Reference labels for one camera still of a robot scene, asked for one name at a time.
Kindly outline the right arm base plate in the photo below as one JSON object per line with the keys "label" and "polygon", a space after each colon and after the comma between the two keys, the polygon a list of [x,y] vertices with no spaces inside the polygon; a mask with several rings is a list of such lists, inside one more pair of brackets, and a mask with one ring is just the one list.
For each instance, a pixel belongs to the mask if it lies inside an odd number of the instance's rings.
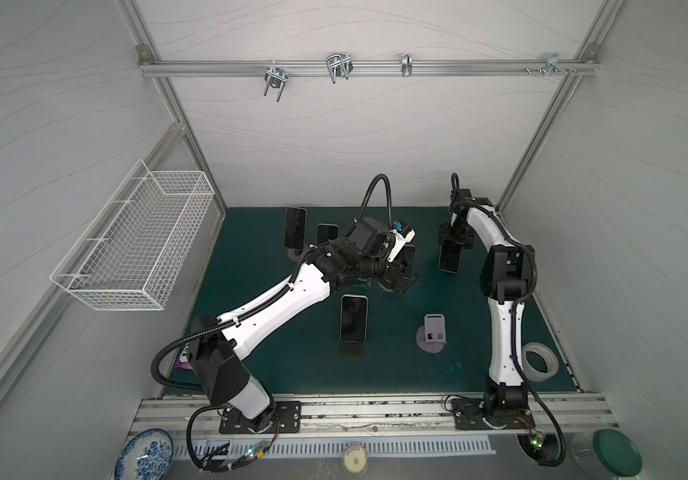
{"label": "right arm base plate", "polygon": [[445,404],[456,430],[528,430],[535,423],[527,410],[506,410],[484,414],[481,398],[453,396]]}

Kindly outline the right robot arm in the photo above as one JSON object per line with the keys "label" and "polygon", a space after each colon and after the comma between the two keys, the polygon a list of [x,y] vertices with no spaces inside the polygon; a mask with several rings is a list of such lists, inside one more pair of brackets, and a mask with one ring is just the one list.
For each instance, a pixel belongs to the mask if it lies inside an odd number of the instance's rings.
{"label": "right robot arm", "polygon": [[491,314],[492,354],[479,412],[487,426],[500,430],[529,408],[521,324],[535,287],[535,253],[512,236],[485,197],[454,186],[449,211],[451,220],[439,228],[438,268],[456,273],[463,250],[476,242],[486,250],[480,288]]}

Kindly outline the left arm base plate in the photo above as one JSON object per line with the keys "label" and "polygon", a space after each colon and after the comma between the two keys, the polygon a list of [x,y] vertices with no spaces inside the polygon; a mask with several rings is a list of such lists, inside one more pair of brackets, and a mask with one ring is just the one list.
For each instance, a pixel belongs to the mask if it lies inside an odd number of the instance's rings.
{"label": "left arm base plate", "polygon": [[238,409],[228,407],[222,415],[219,433],[269,434],[298,433],[301,423],[299,401],[271,401],[270,405],[254,419],[249,419]]}

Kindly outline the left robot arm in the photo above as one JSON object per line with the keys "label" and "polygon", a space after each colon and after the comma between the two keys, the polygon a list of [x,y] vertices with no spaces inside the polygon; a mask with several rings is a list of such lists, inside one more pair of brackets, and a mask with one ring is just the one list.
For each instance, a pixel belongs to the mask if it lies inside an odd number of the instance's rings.
{"label": "left robot arm", "polygon": [[344,235],[307,247],[292,273],[254,300],[216,318],[199,316],[188,359],[210,403],[227,405],[262,428],[275,401],[243,360],[293,317],[358,280],[373,279],[388,292],[404,293],[418,278],[403,254],[415,235],[402,220],[386,227],[361,218]]}

